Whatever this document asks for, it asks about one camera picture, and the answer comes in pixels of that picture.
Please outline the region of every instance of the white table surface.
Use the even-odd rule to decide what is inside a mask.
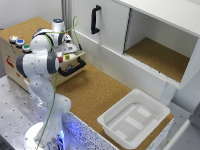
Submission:
[[[200,37],[200,5],[195,0],[115,1]]]

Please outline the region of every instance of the black door handle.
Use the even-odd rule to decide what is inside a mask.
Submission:
[[[86,62],[84,60],[82,60],[80,57],[78,57],[77,61],[80,63],[78,66],[72,68],[72,69],[69,69],[67,71],[63,71],[61,69],[61,67],[58,68],[58,72],[64,76],[64,77],[67,77],[71,74],[73,74],[74,72],[76,72],[77,70],[83,68],[85,65],[86,65]]]
[[[96,34],[100,31],[98,28],[96,28],[96,12],[98,10],[101,10],[101,7],[98,5],[96,5],[96,8],[92,10],[92,21],[91,21],[92,34]]]

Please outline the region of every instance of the yellow object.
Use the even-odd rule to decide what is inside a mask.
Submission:
[[[65,55],[65,59],[66,59],[66,60],[67,60],[67,59],[70,59],[70,55],[69,55],[69,54]]]

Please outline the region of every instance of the white wall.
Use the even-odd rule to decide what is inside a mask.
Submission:
[[[39,16],[48,22],[62,18],[61,0],[0,0],[0,28]]]
[[[177,91],[173,102],[182,108],[192,112],[200,102],[200,71],[186,86]]]

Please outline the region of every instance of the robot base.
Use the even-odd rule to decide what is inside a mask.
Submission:
[[[24,150],[36,150],[37,149],[37,143],[34,140],[34,137],[37,135],[37,133],[39,132],[39,130],[42,128],[43,126],[43,122],[37,123],[35,125],[33,125],[25,134],[24,137]],[[69,139],[65,140],[65,145],[69,144]],[[43,146],[38,147],[37,150],[49,150],[49,147]]]

